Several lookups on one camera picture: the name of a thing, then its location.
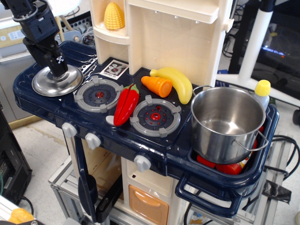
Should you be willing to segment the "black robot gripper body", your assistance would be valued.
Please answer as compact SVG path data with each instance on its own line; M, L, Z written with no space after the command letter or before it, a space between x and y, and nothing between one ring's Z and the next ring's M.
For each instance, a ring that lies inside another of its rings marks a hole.
M20 21L25 35L23 43L30 52L31 45L38 45L47 50L46 59L63 55L55 41L59 31L58 25L50 9L37 10Z

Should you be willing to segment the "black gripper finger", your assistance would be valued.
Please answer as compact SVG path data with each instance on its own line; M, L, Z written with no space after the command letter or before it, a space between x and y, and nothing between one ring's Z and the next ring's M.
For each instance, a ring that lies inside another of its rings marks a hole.
M45 68L48 66L48 61L46 59L47 50L44 47L31 45L30 53L40 67Z
M55 78L60 77L68 70L64 55L49 58L48 67Z

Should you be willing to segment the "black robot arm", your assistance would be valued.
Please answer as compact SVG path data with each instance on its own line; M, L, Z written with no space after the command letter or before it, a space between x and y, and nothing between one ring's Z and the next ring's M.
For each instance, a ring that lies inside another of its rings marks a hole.
M12 12L13 20L20 23L24 34L23 43L36 63L49 67L55 77L68 70L64 54L55 36L59 27L45 0L2 0L5 9Z

